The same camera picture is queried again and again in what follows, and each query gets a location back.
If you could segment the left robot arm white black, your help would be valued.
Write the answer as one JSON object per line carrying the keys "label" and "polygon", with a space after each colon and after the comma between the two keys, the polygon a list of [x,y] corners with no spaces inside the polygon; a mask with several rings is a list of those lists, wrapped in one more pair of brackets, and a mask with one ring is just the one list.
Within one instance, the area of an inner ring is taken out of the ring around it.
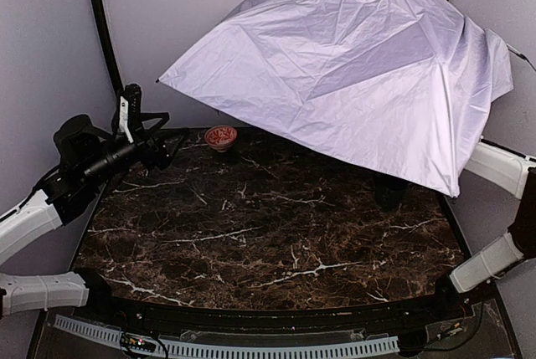
{"label": "left robot arm white black", "polygon": [[[187,128],[165,128],[166,113],[137,115],[130,136],[95,127],[86,114],[67,120],[54,134],[59,164],[46,172],[30,194],[1,217],[1,260],[7,262],[33,241],[80,217],[102,186],[137,163],[147,170],[167,168]],[[1,315],[54,307],[106,305],[111,287],[93,269],[53,275],[1,276]]]}

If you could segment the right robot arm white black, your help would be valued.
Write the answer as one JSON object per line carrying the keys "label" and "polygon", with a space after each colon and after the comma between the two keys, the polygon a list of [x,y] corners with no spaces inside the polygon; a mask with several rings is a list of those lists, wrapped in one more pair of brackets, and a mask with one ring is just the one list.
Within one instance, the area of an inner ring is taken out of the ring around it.
{"label": "right robot arm white black", "polygon": [[465,196],[453,210],[471,256],[435,285],[451,301],[535,258],[535,158],[482,139],[462,185]]}

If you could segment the lavender folding umbrella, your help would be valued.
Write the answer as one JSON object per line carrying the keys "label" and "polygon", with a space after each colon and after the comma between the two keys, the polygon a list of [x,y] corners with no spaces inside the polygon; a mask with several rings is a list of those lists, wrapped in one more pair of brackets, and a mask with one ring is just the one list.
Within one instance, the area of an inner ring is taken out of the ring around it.
{"label": "lavender folding umbrella", "polygon": [[455,197],[506,43],[446,0],[244,0],[160,82],[338,160]]}

